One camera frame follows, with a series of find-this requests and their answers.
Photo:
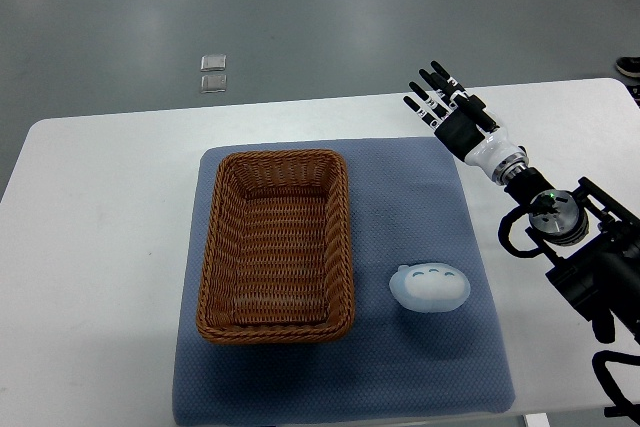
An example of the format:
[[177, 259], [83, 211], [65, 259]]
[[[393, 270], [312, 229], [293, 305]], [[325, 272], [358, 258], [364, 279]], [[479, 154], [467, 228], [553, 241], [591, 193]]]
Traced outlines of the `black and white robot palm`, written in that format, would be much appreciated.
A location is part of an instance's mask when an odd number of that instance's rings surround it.
[[476, 167], [499, 167], [525, 157], [525, 151], [510, 140], [507, 128], [487, 113], [486, 105], [479, 97], [469, 96], [466, 89], [436, 60], [432, 60], [430, 66], [433, 72], [422, 68], [419, 75], [450, 109], [460, 110], [450, 114], [413, 81], [409, 88], [419, 97], [421, 104], [409, 96], [404, 96], [403, 101], [425, 124], [436, 128], [436, 138], [450, 153], [467, 165]]

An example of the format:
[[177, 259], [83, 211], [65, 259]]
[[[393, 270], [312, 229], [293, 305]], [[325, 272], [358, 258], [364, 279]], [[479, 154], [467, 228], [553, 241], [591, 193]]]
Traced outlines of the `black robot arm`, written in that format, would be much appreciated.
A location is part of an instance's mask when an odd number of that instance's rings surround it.
[[639, 114], [612, 79], [465, 89], [440, 64], [420, 71], [405, 103], [459, 161], [514, 203], [497, 238], [521, 259], [550, 264], [545, 278], [591, 326], [592, 368], [608, 417], [639, 417], [611, 364], [616, 329], [639, 334]]

